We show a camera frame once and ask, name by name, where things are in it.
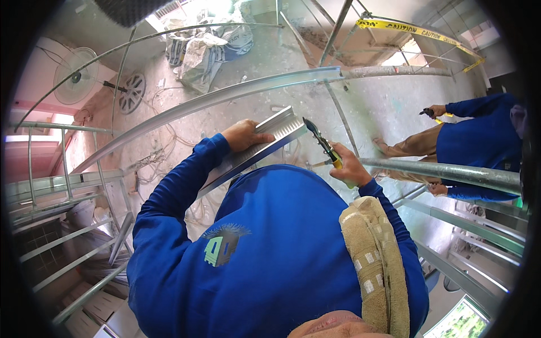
worker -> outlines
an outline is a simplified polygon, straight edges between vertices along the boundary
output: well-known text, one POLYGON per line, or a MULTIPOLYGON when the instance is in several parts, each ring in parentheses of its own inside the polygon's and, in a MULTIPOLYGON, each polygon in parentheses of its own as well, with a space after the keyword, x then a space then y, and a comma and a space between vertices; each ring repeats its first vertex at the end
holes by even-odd
MULTIPOLYGON (((373 143, 388 157, 425 156, 421 162, 519 172, 526 110, 511 94, 490 95, 446 105, 435 104, 430 109, 434 111, 433 119, 446 112, 473 119, 438 124, 392 147, 380 138, 375 138, 373 143)), ((429 191, 434 196, 484 201, 507 201, 518 197, 477 185, 396 170, 376 170, 373 176, 430 184, 429 191)))
POLYGON ((127 273, 129 305, 142 331, 150 338, 349 337, 336 327, 374 332, 359 319, 366 313, 375 318, 370 325, 386 333, 387 322, 380 318, 387 318, 385 297, 392 287, 393 304, 402 305, 390 306, 387 320, 404 338, 414 337, 428 313, 417 247, 381 186, 341 144, 333 143, 343 168, 333 168, 331 176, 359 187, 366 196, 356 200, 362 211, 348 207, 315 173, 274 164, 242 175, 230 186, 214 224, 198 240, 188 238, 185 212, 209 172, 230 152, 274 140, 255 134, 256 125, 244 120, 204 138, 141 207, 127 273), (368 228, 357 224, 372 217, 358 216, 362 212, 377 215, 370 221, 377 223, 371 226, 375 236, 385 238, 379 248, 395 248, 395 254, 376 252, 372 235, 356 236, 368 228), (348 229, 352 236, 342 234, 348 229), (355 240, 371 241, 372 249, 358 251, 353 260, 355 240), (359 277, 370 273, 369 280, 359 277), (325 313, 330 314, 317 320, 325 313))

yellow tape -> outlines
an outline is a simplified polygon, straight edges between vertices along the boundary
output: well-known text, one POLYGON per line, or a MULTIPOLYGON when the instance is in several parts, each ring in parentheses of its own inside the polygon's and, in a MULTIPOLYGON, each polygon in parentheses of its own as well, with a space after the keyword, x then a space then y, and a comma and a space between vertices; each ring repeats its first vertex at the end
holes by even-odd
POLYGON ((485 62, 485 58, 480 58, 480 59, 477 60, 474 64, 469 65, 468 67, 464 68, 462 71, 463 71, 464 73, 467 73, 467 72, 469 72, 470 70, 472 70, 473 68, 475 68, 476 66, 482 64, 483 62, 485 62))
POLYGON ((451 39, 450 37, 447 37, 440 33, 436 33, 434 31, 427 30, 421 27, 407 25, 407 24, 403 24, 399 22, 391 22, 391 21, 383 21, 383 20, 363 20, 363 19, 357 20, 356 24, 360 28, 370 27, 370 28, 392 29, 392 30, 398 30, 401 32, 406 32, 406 33, 411 33, 411 34, 423 35, 431 39, 450 43, 452 45, 457 46, 458 49, 460 49, 461 51, 465 53, 468 53, 472 56, 480 57, 473 51, 462 46, 460 42, 456 41, 455 39, 451 39))

sack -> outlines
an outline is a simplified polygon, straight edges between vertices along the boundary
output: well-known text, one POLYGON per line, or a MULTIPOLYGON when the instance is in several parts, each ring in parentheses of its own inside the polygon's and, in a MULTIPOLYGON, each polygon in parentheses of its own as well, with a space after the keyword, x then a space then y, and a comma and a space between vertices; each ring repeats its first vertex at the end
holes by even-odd
POLYGON ((225 61, 223 46, 227 41, 211 33, 199 33, 186 46, 186 55, 179 70, 180 82, 203 94, 225 61))

concrete floor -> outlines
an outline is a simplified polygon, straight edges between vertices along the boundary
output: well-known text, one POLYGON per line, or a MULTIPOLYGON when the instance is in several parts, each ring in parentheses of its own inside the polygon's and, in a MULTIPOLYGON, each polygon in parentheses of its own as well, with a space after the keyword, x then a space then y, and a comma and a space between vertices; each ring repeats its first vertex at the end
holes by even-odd
MULTIPOLYGON (((273 18, 272 13, 256 16, 257 22, 272 22, 273 18)), ((251 80, 308 69, 306 59, 291 31, 283 30, 283 45, 279 46, 277 30, 277 28, 254 29, 252 50, 237 60, 223 64, 210 90, 239 83, 244 75, 247 76, 247 80, 251 80)), ((198 96, 197 92, 185 88, 164 90, 155 96, 155 93, 161 89, 156 85, 162 78, 166 79, 165 88, 182 87, 181 83, 175 80, 173 67, 167 63, 163 54, 151 59, 141 72, 147 79, 147 91, 144 97, 149 104, 142 103, 130 115, 116 112, 114 121, 116 130, 129 130, 157 114, 150 107, 152 101, 154 101, 155 109, 162 112, 198 96)), ((372 146, 371 139, 374 137, 383 137, 389 144, 395 144, 411 134, 434 126, 434 121, 418 115, 424 107, 466 100, 483 92, 474 72, 458 74, 454 78, 414 75, 348 80, 349 91, 347 92, 342 89, 343 85, 343 82, 332 83, 362 157, 381 156, 381 153, 372 146)), ((112 94, 104 88, 100 95, 100 101, 103 104, 96 105, 90 112, 93 118, 86 125, 110 128, 112 94)), ((351 148, 344 126, 327 90, 323 85, 314 83, 275 89, 222 103, 173 121, 171 126, 185 140, 197 143, 202 135, 212 136, 244 118, 263 121, 273 114, 272 106, 285 107, 287 105, 293 106, 298 116, 305 116, 312 120, 329 140, 341 142, 351 148)), ((102 147, 110 140, 110 135, 99 135, 98 146, 102 147)), ((297 165, 304 166, 306 161, 317 163, 327 159, 311 135, 299 138, 299 144, 297 165)), ((293 160, 296 146, 297 142, 294 141, 285 152, 288 163, 293 160)), ((157 173, 166 173, 192 152, 190 146, 180 142, 172 144, 171 133, 164 126, 117 149, 102 160, 102 165, 104 169, 122 168, 125 173, 126 189, 130 190, 134 184, 134 164, 152 151, 161 148, 164 148, 167 159, 159 164, 153 164, 154 168, 146 166, 140 169, 139 177, 148 179, 155 174, 155 170, 157 173)), ((92 135, 77 132, 67 151, 69 168, 76 167, 93 152, 92 135)), ((281 151, 265 159, 265 164, 282 162, 281 151)), ((88 170, 96 170, 95 165, 88 170)), ((343 183, 329 176, 329 170, 330 167, 320 167, 314 171, 327 181, 346 202, 352 201, 357 195, 357 189, 347 189, 343 183)), ((158 184, 159 177, 149 183, 141 183, 139 192, 143 199, 148 198, 158 184)), ((389 178, 384 178, 380 184, 390 200, 405 195, 417 186, 414 183, 399 182, 389 178)), ((123 212, 125 206, 118 184, 110 187, 110 192, 114 195, 115 210, 118 213, 123 212)), ((218 188, 209 194, 210 198, 204 197, 194 203, 191 213, 195 215, 188 212, 188 216, 199 220, 189 222, 188 235, 192 240, 196 240, 211 225, 224 194, 225 188, 218 188)), ((454 200, 449 198, 435 198, 425 193, 418 200, 447 211, 454 210, 454 200)), ((137 194, 133 194, 130 196, 130 201, 133 211, 138 212, 143 203, 142 199, 137 194)), ((451 239, 451 225, 406 207, 399 208, 399 214, 413 238, 428 244, 438 252, 447 251, 451 239)))

